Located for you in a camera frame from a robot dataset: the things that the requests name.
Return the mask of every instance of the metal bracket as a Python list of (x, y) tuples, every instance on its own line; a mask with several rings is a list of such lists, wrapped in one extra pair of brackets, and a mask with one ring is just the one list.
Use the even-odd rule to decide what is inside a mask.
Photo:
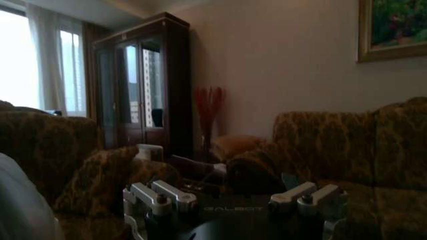
[(177, 209), (181, 213), (191, 212), (198, 206), (197, 195), (181, 191), (178, 188), (167, 184), (165, 181), (158, 180), (151, 183), (151, 189), (159, 194), (171, 198)]
[(299, 197), (314, 193), (318, 190), (317, 184), (307, 181), (287, 192), (274, 194), (270, 198), (269, 209), (271, 212), (286, 213), (291, 210), (293, 204)]
[(325, 218), (323, 240), (333, 239), (337, 226), (346, 224), (347, 201), (349, 193), (333, 184), (298, 199), (298, 211), (303, 216), (319, 213)]
[(134, 183), (130, 189), (123, 189), (125, 222), (131, 225), (137, 240), (147, 240), (143, 206), (151, 209), (155, 216), (165, 216), (173, 210), (171, 199), (139, 182)]

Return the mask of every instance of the beige wall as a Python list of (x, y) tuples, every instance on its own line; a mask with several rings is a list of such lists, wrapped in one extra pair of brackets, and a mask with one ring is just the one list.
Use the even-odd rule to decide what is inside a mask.
[(221, 134), (270, 138), (279, 112), (427, 96), (427, 57), (357, 64), (358, 0), (213, 0), (174, 14), (193, 28), (193, 86), (227, 90)]

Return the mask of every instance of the picture frame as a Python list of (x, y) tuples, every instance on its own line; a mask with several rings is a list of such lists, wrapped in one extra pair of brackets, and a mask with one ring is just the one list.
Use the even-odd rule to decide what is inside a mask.
[(427, 1), (359, 0), (358, 62), (424, 55), (427, 55)]

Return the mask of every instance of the patterned sofa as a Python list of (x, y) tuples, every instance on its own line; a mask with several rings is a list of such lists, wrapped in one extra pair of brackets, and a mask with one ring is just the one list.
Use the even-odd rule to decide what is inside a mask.
[(427, 97), (365, 113), (282, 113), (273, 142), (229, 169), (241, 165), (277, 185), (287, 172), (349, 191), (337, 239), (427, 239)]
[(135, 146), (105, 150), (97, 123), (17, 111), (0, 101), (0, 153), (13, 157), (45, 196), (67, 240), (131, 239), (122, 190), (159, 178), (179, 184), (163, 162), (134, 160)]

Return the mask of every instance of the wooden cabinet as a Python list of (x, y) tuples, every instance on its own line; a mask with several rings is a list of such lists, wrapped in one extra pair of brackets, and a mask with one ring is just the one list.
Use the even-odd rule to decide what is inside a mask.
[(106, 148), (193, 153), (190, 24), (169, 13), (94, 43), (98, 121)]

